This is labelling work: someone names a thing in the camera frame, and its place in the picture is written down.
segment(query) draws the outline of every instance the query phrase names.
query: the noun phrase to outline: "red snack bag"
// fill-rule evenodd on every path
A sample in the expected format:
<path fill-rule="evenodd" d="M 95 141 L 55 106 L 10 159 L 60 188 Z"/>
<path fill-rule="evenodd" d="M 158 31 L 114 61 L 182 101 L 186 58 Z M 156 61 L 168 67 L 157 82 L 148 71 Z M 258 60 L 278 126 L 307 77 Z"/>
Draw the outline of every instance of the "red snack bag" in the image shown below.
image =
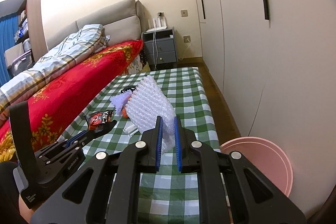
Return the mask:
<path fill-rule="evenodd" d="M 95 130 L 100 128 L 101 125 L 111 122 L 113 116 L 112 110 L 97 111 L 89 115 L 85 115 L 85 119 L 89 130 Z"/>

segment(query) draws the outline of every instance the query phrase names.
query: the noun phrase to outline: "wall outlet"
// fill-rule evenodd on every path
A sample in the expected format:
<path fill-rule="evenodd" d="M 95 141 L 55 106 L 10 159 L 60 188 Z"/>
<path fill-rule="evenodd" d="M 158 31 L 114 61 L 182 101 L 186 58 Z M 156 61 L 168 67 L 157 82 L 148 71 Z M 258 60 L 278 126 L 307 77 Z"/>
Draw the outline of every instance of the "wall outlet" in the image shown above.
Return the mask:
<path fill-rule="evenodd" d="M 185 37 L 183 37 L 184 43 L 191 43 L 191 38 L 189 35 L 186 35 Z"/>
<path fill-rule="evenodd" d="M 188 16 L 188 10 L 181 10 L 181 17 L 187 17 Z"/>

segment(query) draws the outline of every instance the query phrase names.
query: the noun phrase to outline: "white wardrobe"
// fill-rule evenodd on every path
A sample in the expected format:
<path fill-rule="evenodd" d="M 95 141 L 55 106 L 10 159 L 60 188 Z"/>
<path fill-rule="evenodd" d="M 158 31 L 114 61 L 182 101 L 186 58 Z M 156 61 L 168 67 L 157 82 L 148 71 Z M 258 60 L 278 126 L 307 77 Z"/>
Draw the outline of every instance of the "white wardrobe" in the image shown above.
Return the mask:
<path fill-rule="evenodd" d="M 336 184 L 336 0 L 268 0 L 269 20 L 263 0 L 197 2 L 203 59 L 241 135 L 285 151 L 290 199 L 310 216 Z"/>

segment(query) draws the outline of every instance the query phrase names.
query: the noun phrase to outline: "bubble wrap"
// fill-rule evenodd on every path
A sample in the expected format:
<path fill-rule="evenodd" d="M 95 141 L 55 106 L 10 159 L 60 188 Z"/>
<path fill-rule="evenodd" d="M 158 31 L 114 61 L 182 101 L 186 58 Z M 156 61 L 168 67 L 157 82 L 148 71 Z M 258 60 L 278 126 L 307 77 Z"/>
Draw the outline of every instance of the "bubble wrap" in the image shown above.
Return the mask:
<path fill-rule="evenodd" d="M 126 104 L 126 112 L 140 133 L 155 127 L 157 116 L 163 119 L 162 151 L 175 146 L 175 110 L 153 77 L 144 77 Z"/>

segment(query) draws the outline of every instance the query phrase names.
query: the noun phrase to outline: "bed headboard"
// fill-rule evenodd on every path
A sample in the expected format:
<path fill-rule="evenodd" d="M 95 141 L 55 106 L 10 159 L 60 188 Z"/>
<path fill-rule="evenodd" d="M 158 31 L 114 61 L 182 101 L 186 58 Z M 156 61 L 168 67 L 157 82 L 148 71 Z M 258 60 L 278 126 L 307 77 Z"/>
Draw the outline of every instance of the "bed headboard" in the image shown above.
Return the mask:
<path fill-rule="evenodd" d="M 142 3 L 139 0 L 123 0 L 69 24 L 46 41 L 48 49 L 57 46 L 68 35 L 78 32 L 87 24 L 102 24 L 104 26 L 105 35 L 110 36 L 108 46 L 140 39 L 141 32 L 147 30 Z"/>

